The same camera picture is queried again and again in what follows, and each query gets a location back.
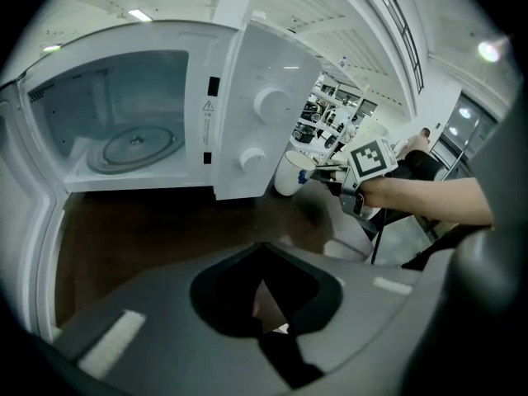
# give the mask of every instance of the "mug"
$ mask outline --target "mug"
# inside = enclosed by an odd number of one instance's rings
[[[291,196],[305,184],[315,170],[315,163],[297,151],[286,151],[275,174],[275,189]]]

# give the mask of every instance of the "warning triangle symbol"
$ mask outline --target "warning triangle symbol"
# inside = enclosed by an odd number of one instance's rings
[[[207,104],[205,104],[204,108],[201,109],[202,111],[215,111],[213,108],[213,105],[211,104],[211,101],[209,100]]]

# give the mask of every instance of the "white shelving unit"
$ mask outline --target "white shelving unit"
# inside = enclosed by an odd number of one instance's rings
[[[312,126],[316,128],[316,130],[323,130],[325,132],[335,135],[336,141],[333,143],[332,147],[325,148],[324,142],[326,139],[324,139],[323,136],[312,139],[312,142],[309,144],[300,143],[293,136],[290,136],[290,142],[292,143],[292,145],[294,145],[294,147],[296,147],[301,153],[317,154],[318,156],[321,156],[320,163],[324,164],[333,155],[333,152],[335,148],[337,147],[337,143],[339,143],[340,139],[342,138],[345,131],[347,130],[348,125],[352,122],[354,115],[356,114],[357,110],[361,106],[361,103],[363,102],[365,98],[365,92],[367,90],[368,90],[368,86],[365,88],[365,90],[362,91],[360,95],[360,99],[357,101],[356,106],[354,106],[353,108],[350,108],[349,106],[345,106],[339,100],[336,100],[334,97],[329,96],[328,94],[325,94],[320,89],[316,89],[316,88],[312,89],[312,94],[315,95],[317,98],[319,98],[320,100],[324,100],[332,104],[335,107],[346,110],[349,113],[349,116],[346,120],[345,127],[342,129],[341,132],[337,132],[335,128],[325,124],[323,120],[320,120],[319,122],[311,122],[309,120],[299,118],[298,122],[303,125]]]

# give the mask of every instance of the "black cable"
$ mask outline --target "black cable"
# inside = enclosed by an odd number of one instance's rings
[[[387,219],[387,209],[382,208],[381,209],[381,227],[379,228],[378,240],[376,241],[376,244],[374,245],[374,252],[372,252],[372,258],[370,259],[370,264],[374,264],[374,262],[376,261],[376,254],[378,253],[378,247],[380,246],[380,242],[381,242],[381,234],[383,233],[386,219]]]

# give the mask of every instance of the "black metal railing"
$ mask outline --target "black metal railing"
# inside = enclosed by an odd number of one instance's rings
[[[398,31],[402,36],[403,43],[407,49],[409,58],[411,59],[412,70],[414,72],[414,79],[416,80],[416,85],[418,88],[418,94],[423,89],[423,76],[422,76],[422,66],[420,65],[420,59],[418,58],[418,52],[416,50],[416,45],[414,44],[413,34],[409,30],[409,25],[405,16],[402,12],[401,7],[398,4],[397,0],[382,0],[384,5],[387,7],[387,10],[390,13],[390,16],[393,18]]]

